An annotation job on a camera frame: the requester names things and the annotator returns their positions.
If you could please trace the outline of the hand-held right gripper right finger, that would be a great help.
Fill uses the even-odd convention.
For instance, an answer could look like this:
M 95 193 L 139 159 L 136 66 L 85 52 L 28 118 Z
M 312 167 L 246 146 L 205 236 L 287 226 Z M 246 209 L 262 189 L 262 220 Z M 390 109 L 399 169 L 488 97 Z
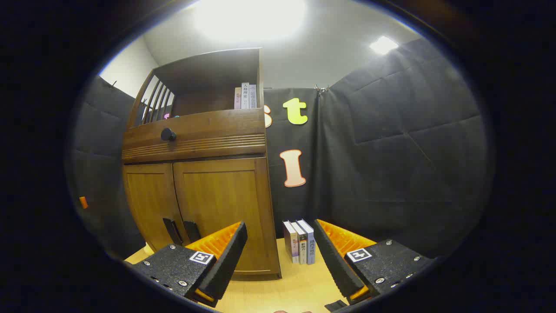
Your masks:
M 435 264 L 392 239 L 375 242 L 314 220 L 314 239 L 336 287 L 350 305 L 391 293 Z

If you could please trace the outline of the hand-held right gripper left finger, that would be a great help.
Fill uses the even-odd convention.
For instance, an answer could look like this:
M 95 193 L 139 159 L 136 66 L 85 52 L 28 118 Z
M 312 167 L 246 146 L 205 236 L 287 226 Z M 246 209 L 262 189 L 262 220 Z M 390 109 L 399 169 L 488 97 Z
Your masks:
M 186 246 L 168 244 L 127 267 L 146 283 L 214 308 L 228 289 L 247 240 L 246 224 L 240 221 Z

